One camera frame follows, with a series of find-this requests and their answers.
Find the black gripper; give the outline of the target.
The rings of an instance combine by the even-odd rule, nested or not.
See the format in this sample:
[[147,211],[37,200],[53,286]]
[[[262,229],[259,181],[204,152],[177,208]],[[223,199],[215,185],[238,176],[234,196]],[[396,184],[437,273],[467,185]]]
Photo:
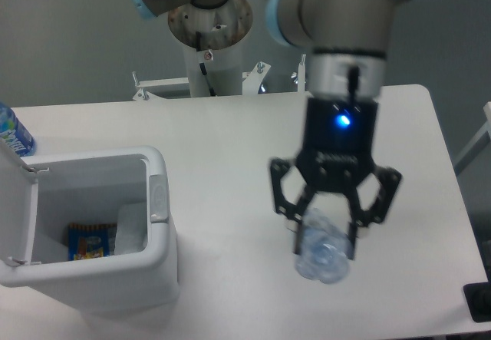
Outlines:
[[[378,103],[361,101],[350,106],[344,101],[311,97],[307,101],[302,147],[296,157],[269,161],[274,210],[287,223],[294,223],[293,253],[300,256],[305,234],[303,216],[316,191],[343,193],[348,201],[350,248],[346,255],[354,261],[358,230],[385,221],[402,181],[392,167],[375,165],[371,151]],[[306,184],[296,203],[289,202],[282,190],[282,179],[296,165]],[[358,186],[369,174],[377,179],[379,190],[367,210],[361,208]]]

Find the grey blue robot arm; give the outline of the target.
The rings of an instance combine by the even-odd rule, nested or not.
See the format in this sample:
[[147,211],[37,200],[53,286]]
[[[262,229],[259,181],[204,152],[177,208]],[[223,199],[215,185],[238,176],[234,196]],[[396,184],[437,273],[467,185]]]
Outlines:
[[[271,36],[311,55],[302,147],[291,160],[270,161],[274,207],[295,227],[295,253],[305,251],[308,205],[319,193],[348,201],[347,257],[358,230],[382,223],[401,181],[372,157],[377,96],[381,92],[390,28],[407,0],[269,0]],[[241,0],[133,0],[146,18],[167,15],[174,37],[191,48],[193,96],[242,91],[242,75],[221,67],[219,53],[249,33],[252,14]]]

